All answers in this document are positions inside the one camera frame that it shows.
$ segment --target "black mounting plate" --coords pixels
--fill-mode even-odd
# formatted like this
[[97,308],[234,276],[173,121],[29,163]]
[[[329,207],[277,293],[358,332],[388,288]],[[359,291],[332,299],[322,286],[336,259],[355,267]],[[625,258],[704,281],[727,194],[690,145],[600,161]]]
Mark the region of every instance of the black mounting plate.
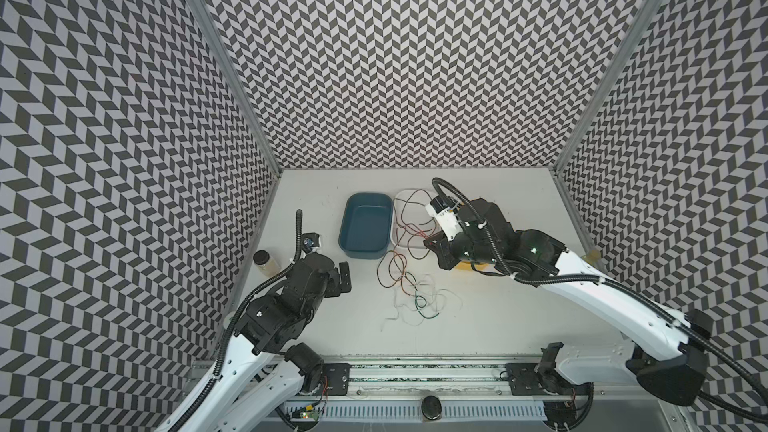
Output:
[[538,374],[534,372],[537,365],[513,362],[504,366],[512,395],[550,395],[544,392]]
[[339,290],[342,294],[348,294],[352,291],[352,281],[350,279],[350,263],[339,262]]
[[346,395],[346,390],[350,385],[349,364],[324,364],[322,375],[328,379],[328,395]]

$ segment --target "blue bin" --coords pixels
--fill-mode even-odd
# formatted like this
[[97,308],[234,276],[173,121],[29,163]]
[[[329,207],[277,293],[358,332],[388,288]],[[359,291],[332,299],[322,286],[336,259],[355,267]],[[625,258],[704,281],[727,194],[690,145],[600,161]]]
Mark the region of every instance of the blue bin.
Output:
[[389,249],[392,199],[375,192],[360,192],[346,201],[339,246],[351,258],[381,258]]

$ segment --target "black and white patterned backdrop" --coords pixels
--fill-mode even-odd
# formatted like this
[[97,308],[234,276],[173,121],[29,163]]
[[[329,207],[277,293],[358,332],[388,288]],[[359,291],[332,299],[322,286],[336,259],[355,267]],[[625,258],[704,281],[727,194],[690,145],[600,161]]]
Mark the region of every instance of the black and white patterned backdrop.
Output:
[[183,0],[0,0],[0,430],[157,424],[273,182]]
[[206,0],[283,167],[549,166],[642,0]]
[[[766,0],[666,0],[565,171],[610,270],[708,311],[714,342],[764,384],[767,16]],[[710,392],[755,406],[733,375],[710,368]],[[707,430],[765,430],[696,408]]]

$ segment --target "cable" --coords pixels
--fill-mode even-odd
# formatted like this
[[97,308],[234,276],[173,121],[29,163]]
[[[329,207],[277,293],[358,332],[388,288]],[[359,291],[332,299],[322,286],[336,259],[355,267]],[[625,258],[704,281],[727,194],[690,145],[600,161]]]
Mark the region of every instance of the cable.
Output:
[[[425,204],[412,200],[414,195],[416,195],[418,192],[424,192],[427,195],[427,199],[428,200],[432,200],[432,196],[429,194],[429,191],[425,190],[424,188],[414,189],[413,192],[411,192],[411,195],[408,196],[408,198],[395,197],[396,201],[403,202],[403,206],[400,209],[400,213],[399,214],[397,213],[397,207],[395,207],[395,209],[396,209],[395,210],[395,225],[398,228],[403,230],[402,236],[400,236],[398,234],[398,231],[395,230],[395,236],[396,236],[395,246],[396,247],[402,247],[402,245],[400,244],[400,241],[404,239],[406,234],[408,234],[409,237],[408,237],[408,240],[406,241],[405,247],[408,249],[408,254],[410,254],[411,257],[414,260],[421,260],[423,258],[426,258],[429,255],[429,250],[427,250],[425,252],[425,254],[422,255],[421,257],[415,256],[413,254],[413,251],[411,250],[411,240],[413,240],[414,237],[419,237],[421,239],[426,239],[426,238],[428,238],[430,235],[434,234],[438,230],[438,225],[437,225],[437,222],[435,221],[434,218],[430,218],[429,220],[427,220],[426,222],[423,222],[421,224],[414,224],[414,223],[406,222],[404,215],[405,215],[406,207],[408,206],[408,204],[413,204],[413,205],[425,207]],[[429,223],[433,224],[432,228],[430,228],[429,230],[425,230],[425,229],[421,228],[421,226],[426,226]]]
[[477,270],[477,269],[475,268],[475,263],[476,263],[476,262],[470,262],[470,263],[469,263],[469,266],[470,266],[470,267],[472,267],[472,270],[473,270],[473,271],[475,271],[475,272],[477,272],[477,273],[479,273],[479,274],[487,275],[487,276],[489,276],[489,277],[506,277],[506,275],[504,275],[504,274],[500,274],[500,273],[498,273],[498,272],[486,272],[486,271]]
[[317,416],[318,421],[321,417],[323,417],[326,414],[326,407],[328,407],[328,396],[330,395],[330,392],[328,391],[328,377],[326,376],[326,386],[322,389],[322,392],[326,396],[326,401],[322,403],[322,410],[320,411],[320,415]]
[[[469,209],[475,215],[475,218],[478,220],[478,222],[482,222],[483,217],[480,216],[480,214],[478,214],[477,209],[475,209],[472,203],[469,200],[467,200],[466,196],[464,196],[464,194],[462,194],[458,189],[456,189],[456,187],[452,186],[447,181],[438,177],[435,177],[432,180],[432,186],[435,187],[437,194],[440,195],[440,197],[442,197],[443,200],[446,201],[446,203],[450,203],[450,202],[448,200],[448,197],[442,190],[441,186],[451,191],[451,193],[456,194],[456,196],[462,202],[464,202],[464,204],[467,207],[469,207]],[[489,229],[488,227],[484,227],[483,231],[485,231],[485,237],[491,245],[491,250],[493,250],[493,256],[496,259],[496,263],[502,265],[502,268],[504,269],[504,272],[506,274],[512,275],[513,272],[509,268],[509,264],[507,264],[507,262],[502,259],[502,256],[498,251],[498,246],[494,242],[493,237],[491,236],[491,232],[488,229]],[[599,282],[600,276],[589,275],[589,274],[568,274],[568,275],[547,278],[540,281],[532,281],[532,280],[527,280],[526,278],[522,278],[518,274],[514,277],[514,280],[517,282],[520,282],[521,284],[548,285],[548,284],[562,284],[565,282]],[[683,331],[683,333],[686,334],[688,338],[695,341],[698,345],[702,347],[702,349],[706,350],[707,352],[710,352],[719,360],[722,360],[725,363],[725,365],[733,369],[734,372],[736,372],[742,379],[744,379],[745,382],[747,382],[754,389],[754,391],[763,401],[763,404],[766,407],[768,407],[768,390],[760,382],[759,377],[755,377],[752,374],[750,374],[750,372],[747,369],[744,369],[744,367],[742,367],[738,362],[736,362],[731,356],[726,354],[724,350],[715,347],[711,342],[706,340],[696,331],[691,330],[691,328],[686,326],[686,324],[682,324],[681,322],[677,321],[669,312],[665,311],[656,302],[650,300],[649,298],[636,292],[635,290],[629,288],[628,286],[613,280],[606,280],[604,282],[604,285],[615,288],[616,290],[619,290],[629,295],[633,299],[637,300],[638,302],[642,303],[643,305],[648,307],[651,311],[655,312],[660,318],[663,318],[665,321],[667,321],[667,323]],[[755,414],[751,410],[739,408],[733,404],[729,404],[728,402],[725,402],[723,399],[717,398],[702,390],[699,391],[698,397],[702,400],[711,402],[717,407],[723,408],[728,412],[731,412],[732,414],[737,415],[741,418],[752,420],[753,422],[757,422],[758,424],[768,424],[768,414]]]
[[306,430],[312,429],[315,426],[317,426],[319,420],[315,420],[314,422],[293,422],[290,417],[286,415],[285,412],[283,412],[283,406],[278,405],[275,408],[275,412],[277,412],[277,416],[280,417],[285,425],[290,427],[292,430],[298,430],[298,432],[305,432]]
[[[418,303],[419,299],[424,301],[424,305],[420,305]],[[435,312],[434,315],[431,315],[429,317],[424,315],[424,313],[422,312],[422,309],[426,308],[429,305],[429,302],[427,302],[426,297],[424,297],[423,295],[419,295],[418,292],[414,292],[413,293],[413,304],[416,306],[416,311],[418,312],[418,314],[421,315],[422,317],[424,317],[427,320],[429,320],[431,318],[435,318],[438,315],[440,315],[440,312]]]
[[544,422],[544,425],[549,427],[551,430],[556,430],[557,432],[563,432],[564,430],[572,430],[576,427],[580,426],[584,420],[587,418],[587,414],[589,414],[589,411],[592,409],[592,403],[594,402],[594,383],[589,382],[587,383],[587,402],[582,405],[580,408],[577,408],[576,410],[581,410],[581,414],[576,418],[576,420],[572,424],[568,424],[567,427],[565,427],[565,424],[562,428],[557,426],[557,423],[554,423],[554,427],[552,427],[548,421]]
[[208,380],[208,383],[202,389],[200,395],[198,395],[192,405],[190,405],[189,408],[184,411],[181,417],[176,420],[176,423],[168,429],[168,432],[178,432],[178,430],[187,423],[187,420],[191,418],[195,411],[197,411],[197,409],[202,405],[202,403],[208,397],[208,394],[210,394],[216,385],[216,382],[221,379],[221,369],[224,366],[226,348],[230,343],[230,339],[232,338],[232,333],[235,330],[237,321],[240,320],[240,316],[243,314],[250,301],[254,299],[256,294],[285,277],[285,275],[293,268],[293,264],[298,262],[301,258],[301,219],[302,211],[301,209],[298,209],[296,210],[296,251],[293,254],[293,261],[281,273],[274,275],[273,277],[270,277],[259,284],[254,290],[249,292],[245,299],[240,303],[240,306],[237,308],[235,315],[232,316],[229,325],[227,325],[224,334],[221,336],[221,342],[219,342],[219,353],[216,356],[216,362],[214,364],[213,377]]

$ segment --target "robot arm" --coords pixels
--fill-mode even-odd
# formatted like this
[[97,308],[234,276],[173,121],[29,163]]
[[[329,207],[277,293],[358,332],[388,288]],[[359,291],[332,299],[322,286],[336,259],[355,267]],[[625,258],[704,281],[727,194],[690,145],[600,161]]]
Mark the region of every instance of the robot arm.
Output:
[[[236,401],[286,342],[299,337],[324,298],[352,289],[346,262],[337,269],[330,258],[314,252],[315,247],[307,247],[306,236],[311,234],[301,234],[301,217],[297,211],[295,261],[246,296],[224,334],[216,363],[156,432],[252,430],[287,399],[320,388],[322,359],[298,344],[285,352],[284,361],[267,379]],[[302,249],[307,254],[300,259]]]
[[[712,320],[707,315],[684,314],[628,294],[626,287],[558,240],[538,230],[515,231],[494,203],[482,198],[469,201],[439,178],[433,185],[438,196],[426,209],[442,231],[424,244],[437,255],[440,268],[451,269],[460,261],[494,264],[498,275],[511,275],[517,282],[576,302],[628,337],[589,348],[550,344],[537,372],[551,392],[593,381],[634,383],[672,404],[692,405],[706,377],[707,359],[700,345],[690,344],[677,325],[709,339]],[[441,187],[459,200],[447,197]]]

